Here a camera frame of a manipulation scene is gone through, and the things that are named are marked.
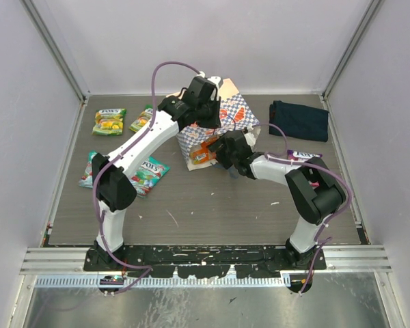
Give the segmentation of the blue checkered paper bag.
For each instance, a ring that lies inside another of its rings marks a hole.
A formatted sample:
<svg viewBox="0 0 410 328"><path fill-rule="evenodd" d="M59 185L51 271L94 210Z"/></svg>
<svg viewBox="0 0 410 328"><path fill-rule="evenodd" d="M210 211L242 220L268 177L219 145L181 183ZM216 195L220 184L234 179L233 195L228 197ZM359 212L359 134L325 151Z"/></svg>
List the blue checkered paper bag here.
<svg viewBox="0 0 410 328"><path fill-rule="evenodd" d="M254 128L254 126L260 122L231 79L223 79L223 84L219 88L219 95L221 97L220 128L201 128L197 124L192 124L176 136L189 171L203 169L217 163L215 159L209 159L203 163L194 163L191 158L190 154L199 150L205 141L220 137L228 131L248 128L249 131L254 130L254 140L251 143L254 146L259 136L261 128Z"/></svg>

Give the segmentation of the orange Fox's candy bag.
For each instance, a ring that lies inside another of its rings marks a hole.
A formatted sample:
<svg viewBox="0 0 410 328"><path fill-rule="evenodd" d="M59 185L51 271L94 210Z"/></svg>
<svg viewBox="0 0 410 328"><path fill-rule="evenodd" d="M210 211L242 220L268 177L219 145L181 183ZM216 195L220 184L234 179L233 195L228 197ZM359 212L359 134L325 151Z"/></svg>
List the orange Fox's candy bag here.
<svg viewBox="0 0 410 328"><path fill-rule="evenodd" d="M215 159L216 154L211 152L208 149L208 146L216 142L218 138L218 136L214 135L203 141L201 144L193 146L189 153L189 158L191 159L192 164L199 165Z"/></svg>

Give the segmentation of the purple berries candy bag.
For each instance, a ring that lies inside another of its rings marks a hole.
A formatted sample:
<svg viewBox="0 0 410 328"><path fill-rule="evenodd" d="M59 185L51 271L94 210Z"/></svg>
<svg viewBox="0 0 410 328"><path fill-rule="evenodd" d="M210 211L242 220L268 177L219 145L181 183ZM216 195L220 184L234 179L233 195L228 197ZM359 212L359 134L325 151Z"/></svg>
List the purple berries candy bag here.
<svg viewBox="0 0 410 328"><path fill-rule="evenodd" d="M294 162L306 162L309 161L311 164L315 164L317 166L320 165L320 163L315 160L313 161L312 158L322 158L322 154L312 154L309 152L300 152L297 150L287 150L287 159L290 161L294 161ZM309 182L310 186L313 188L316 188L319 186L319 182L317 181L317 179L314 177L314 169L312 167L306 167L306 166L302 166L302 173L304 175L304 177L307 179L307 181Z"/></svg>

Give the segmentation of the green Fox's spring tea candy bag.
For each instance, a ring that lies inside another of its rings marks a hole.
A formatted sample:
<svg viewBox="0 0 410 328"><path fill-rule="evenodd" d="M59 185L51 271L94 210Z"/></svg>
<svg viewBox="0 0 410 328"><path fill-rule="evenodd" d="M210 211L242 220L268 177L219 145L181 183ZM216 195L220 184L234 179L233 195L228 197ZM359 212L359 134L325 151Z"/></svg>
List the green Fox's spring tea candy bag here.
<svg viewBox="0 0 410 328"><path fill-rule="evenodd" d="M101 109L95 113L93 135L117 136L122 135L126 109Z"/></svg>

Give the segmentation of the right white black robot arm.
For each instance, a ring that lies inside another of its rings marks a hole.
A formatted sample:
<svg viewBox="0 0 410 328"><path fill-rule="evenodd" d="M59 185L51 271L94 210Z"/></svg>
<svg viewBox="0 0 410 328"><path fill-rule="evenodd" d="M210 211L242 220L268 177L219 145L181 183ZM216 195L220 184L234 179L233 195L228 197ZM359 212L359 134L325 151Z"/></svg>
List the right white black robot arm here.
<svg viewBox="0 0 410 328"><path fill-rule="evenodd" d="M285 244L290 267L302 269L313 257L318 238L331 218L351 201L352 192L320 157L305 161L280 159L270 152L253 150L254 134L229 131L207 146L225 169L234 167L252 180L268 180L288 187L299 219Z"/></svg>

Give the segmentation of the teal Fox's blossom candy bag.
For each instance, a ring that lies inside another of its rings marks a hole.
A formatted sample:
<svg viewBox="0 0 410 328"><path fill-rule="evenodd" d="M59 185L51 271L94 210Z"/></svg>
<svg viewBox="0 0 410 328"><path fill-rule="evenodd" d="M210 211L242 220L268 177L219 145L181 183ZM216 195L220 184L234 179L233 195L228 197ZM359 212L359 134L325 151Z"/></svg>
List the teal Fox's blossom candy bag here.
<svg viewBox="0 0 410 328"><path fill-rule="evenodd" d="M92 159L97 154L96 151L90 151L87 156L87 164L83 172L82 177L78 181L78 185L83 188L91 189L93 186L92 181Z"/></svg>

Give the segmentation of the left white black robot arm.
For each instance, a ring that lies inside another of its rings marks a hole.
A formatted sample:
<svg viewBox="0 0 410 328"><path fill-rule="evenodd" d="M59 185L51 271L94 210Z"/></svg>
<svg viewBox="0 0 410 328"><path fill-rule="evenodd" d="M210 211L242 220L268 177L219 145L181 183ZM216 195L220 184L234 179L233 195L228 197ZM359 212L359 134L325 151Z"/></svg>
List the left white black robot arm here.
<svg viewBox="0 0 410 328"><path fill-rule="evenodd" d="M130 179L141 164L168 139L196 123L203 128L221 126L220 77L199 74L180 95L166 96L151 120L119 148L92 159L92 197L99 223L94 248L99 263L108 271L123 266L123 223L126 209L137 191Z"/></svg>

